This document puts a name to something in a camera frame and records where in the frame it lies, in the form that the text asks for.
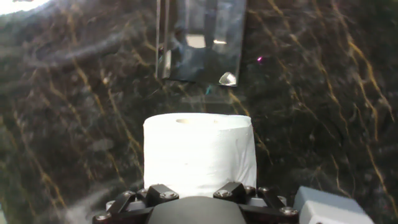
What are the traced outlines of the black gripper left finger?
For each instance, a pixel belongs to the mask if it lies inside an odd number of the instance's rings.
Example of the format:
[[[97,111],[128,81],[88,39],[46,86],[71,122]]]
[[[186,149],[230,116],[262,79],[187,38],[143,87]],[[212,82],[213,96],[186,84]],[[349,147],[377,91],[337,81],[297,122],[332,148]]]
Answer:
[[[119,194],[105,211],[94,215],[92,224],[145,224],[156,205],[178,199],[179,194],[164,184],[137,192],[128,190]]]

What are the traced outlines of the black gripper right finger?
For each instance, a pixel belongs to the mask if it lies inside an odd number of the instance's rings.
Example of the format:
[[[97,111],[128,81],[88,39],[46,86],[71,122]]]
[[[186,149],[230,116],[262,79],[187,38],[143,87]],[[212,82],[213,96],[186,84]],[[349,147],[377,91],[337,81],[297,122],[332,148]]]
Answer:
[[[240,182],[228,182],[213,193],[213,198],[235,203],[244,219],[243,223],[299,223],[299,211],[285,205],[273,188],[255,188]]]

